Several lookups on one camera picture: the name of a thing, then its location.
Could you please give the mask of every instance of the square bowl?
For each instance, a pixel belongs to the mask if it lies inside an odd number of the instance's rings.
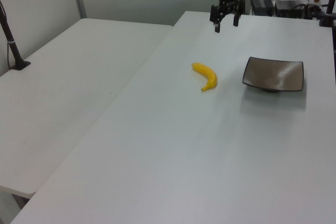
[[[303,62],[268,60],[250,57],[243,84],[267,92],[294,92],[303,89]]]

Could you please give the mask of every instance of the black box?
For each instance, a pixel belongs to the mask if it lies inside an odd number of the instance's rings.
[[[304,12],[303,4],[297,0],[278,0],[275,2],[275,15],[281,18],[301,18]]]
[[[272,0],[251,0],[251,7],[254,15],[273,16],[274,5]]]

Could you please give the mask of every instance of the pole base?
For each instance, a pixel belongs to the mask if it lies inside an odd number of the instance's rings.
[[[320,26],[322,27],[332,27],[335,18],[333,16],[324,16],[320,19]]]
[[[30,62],[29,61],[24,61],[24,64],[22,64],[21,66],[12,66],[11,69],[14,69],[14,70],[22,70],[24,69],[25,67],[27,67],[28,65],[30,65]]]

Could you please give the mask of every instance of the table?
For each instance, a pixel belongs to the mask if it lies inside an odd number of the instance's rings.
[[[331,29],[228,15],[217,34],[208,19],[182,16],[13,224],[335,223]],[[302,60],[303,91],[243,85],[250,56]]]
[[[0,189],[30,198],[171,26],[82,19],[0,78]]]

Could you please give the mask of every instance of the banana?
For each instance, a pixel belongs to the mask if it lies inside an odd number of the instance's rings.
[[[205,77],[208,78],[208,82],[207,84],[201,88],[201,90],[204,92],[204,91],[207,91],[208,89],[212,89],[214,87],[217,86],[217,75],[216,73],[209,67],[207,67],[206,65],[203,65],[201,63],[192,63],[191,66],[193,67],[193,69],[204,75]]]

